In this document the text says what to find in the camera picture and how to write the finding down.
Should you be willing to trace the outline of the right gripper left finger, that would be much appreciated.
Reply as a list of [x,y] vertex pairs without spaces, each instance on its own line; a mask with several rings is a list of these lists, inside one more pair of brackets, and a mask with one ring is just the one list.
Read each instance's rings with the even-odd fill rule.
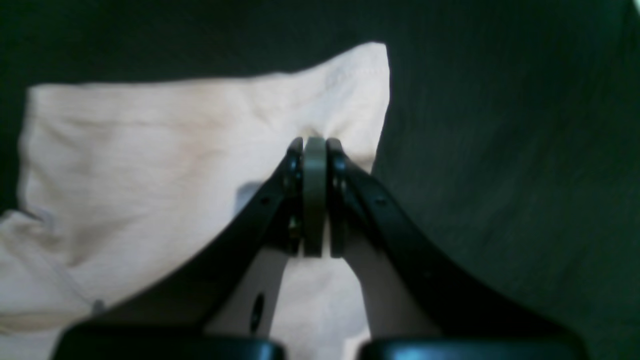
[[64,332],[55,360],[284,360],[269,339],[288,260],[319,258],[327,149],[297,137],[247,205],[179,269]]

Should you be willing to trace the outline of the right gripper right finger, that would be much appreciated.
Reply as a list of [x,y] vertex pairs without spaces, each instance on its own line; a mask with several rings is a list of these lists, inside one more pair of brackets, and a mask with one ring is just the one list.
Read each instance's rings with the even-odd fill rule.
[[379,180],[326,141],[331,255],[358,278],[359,360],[587,360],[583,341],[455,264]]

